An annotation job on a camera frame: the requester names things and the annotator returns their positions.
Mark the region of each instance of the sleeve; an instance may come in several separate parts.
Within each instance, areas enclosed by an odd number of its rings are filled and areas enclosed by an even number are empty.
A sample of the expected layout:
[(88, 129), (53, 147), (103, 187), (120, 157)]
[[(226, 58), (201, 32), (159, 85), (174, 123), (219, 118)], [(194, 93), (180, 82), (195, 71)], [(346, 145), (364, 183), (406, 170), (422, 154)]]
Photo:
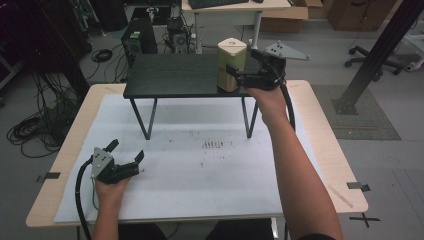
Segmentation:
[(335, 240), (332, 237), (323, 234), (308, 234), (299, 238), (299, 240)]

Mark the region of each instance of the electronic equipment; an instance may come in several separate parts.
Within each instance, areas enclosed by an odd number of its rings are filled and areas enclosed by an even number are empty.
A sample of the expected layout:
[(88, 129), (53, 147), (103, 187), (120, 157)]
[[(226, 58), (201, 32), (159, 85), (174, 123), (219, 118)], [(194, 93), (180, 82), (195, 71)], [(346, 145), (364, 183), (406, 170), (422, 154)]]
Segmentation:
[(118, 139), (115, 139), (109, 143), (106, 148), (94, 148), (94, 154), (91, 155), (90, 159), (88, 159), (78, 171), (75, 184), (75, 203), (82, 229), (86, 239), (88, 240), (91, 240), (91, 235), (85, 220), (80, 196), (82, 177), (87, 166), (93, 164), (91, 169), (92, 179), (97, 179), (105, 184), (115, 184), (123, 179), (137, 175), (139, 173), (138, 165), (144, 158), (144, 151), (141, 150), (141, 152), (135, 157), (134, 162), (127, 163), (125, 165), (115, 164), (114, 158), (110, 153), (116, 148), (116, 146), (118, 146), (118, 144)]
[(155, 33), (148, 18), (134, 19), (129, 22), (121, 41), (130, 67), (136, 55), (158, 53)]
[(265, 91), (280, 87), (287, 104), (290, 124), (296, 130), (293, 104), (284, 79), (286, 75), (286, 59), (309, 60), (310, 56), (284, 45), (281, 41), (266, 47), (264, 51), (252, 49), (250, 56), (261, 64), (261, 69), (258, 72), (241, 72), (227, 64), (227, 73), (235, 77), (237, 86), (259, 88)]
[(184, 53), (188, 49), (188, 33), (184, 28), (184, 22), (181, 17), (168, 19), (167, 27), (168, 40), (166, 44), (171, 48), (172, 53)]
[(124, 5), (120, 0), (90, 0), (105, 31), (113, 32), (128, 25)]
[(192, 9), (218, 7), (247, 2), (249, 2), (249, 0), (188, 0), (188, 4)]
[(141, 152), (135, 157), (134, 162), (125, 165), (115, 164), (113, 156), (110, 154), (119, 142), (113, 140), (107, 148), (94, 148), (93, 167), (91, 169), (91, 178), (97, 179), (106, 184), (114, 184), (119, 181), (137, 175), (139, 173), (138, 164), (144, 158), (144, 152)]

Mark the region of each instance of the floor mat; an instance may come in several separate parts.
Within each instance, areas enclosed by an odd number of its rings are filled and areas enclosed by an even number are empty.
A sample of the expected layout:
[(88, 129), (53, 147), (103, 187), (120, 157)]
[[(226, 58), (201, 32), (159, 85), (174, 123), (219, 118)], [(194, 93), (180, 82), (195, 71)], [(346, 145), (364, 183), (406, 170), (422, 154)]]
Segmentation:
[(366, 89), (355, 105), (358, 115), (338, 115), (332, 99), (339, 99), (347, 86), (312, 85), (312, 89), (337, 139), (401, 140), (383, 110)]

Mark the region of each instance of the human arm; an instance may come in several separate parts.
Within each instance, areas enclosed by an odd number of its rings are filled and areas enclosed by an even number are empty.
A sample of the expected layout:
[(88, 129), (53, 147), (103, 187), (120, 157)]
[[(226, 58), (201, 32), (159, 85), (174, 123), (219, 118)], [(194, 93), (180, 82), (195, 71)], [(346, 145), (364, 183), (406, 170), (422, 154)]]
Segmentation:
[(94, 225), (93, 240), (118, 240), (118, 217), (122, 197), (130, 178), (116, 184), (105, 184), (96, 180), (99, 212)]
[(281, 90), (247, 92), (257, 100), (271, 136), (278, 190), (292, 239), (313, 233), (343, 239), (331, 198), (287, 118)]

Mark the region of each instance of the human hand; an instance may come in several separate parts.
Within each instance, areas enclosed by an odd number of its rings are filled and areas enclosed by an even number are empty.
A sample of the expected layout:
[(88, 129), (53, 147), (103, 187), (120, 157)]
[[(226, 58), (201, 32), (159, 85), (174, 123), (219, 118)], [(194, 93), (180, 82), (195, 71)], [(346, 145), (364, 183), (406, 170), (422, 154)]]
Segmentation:
[(288, 122), (286, 101), (279, 87), (271, 91), (246, 88), (246, 92), (256, 99), (262, 113), (262, 120), (268, 128), (281, 124), (281, 121)]
[(122, 198), (130, 178), (123, 179), (116, 184), (105, 184), (96, 180), (96, 192), (99, 198), (99, 207), (115, 209), (121, 208)]

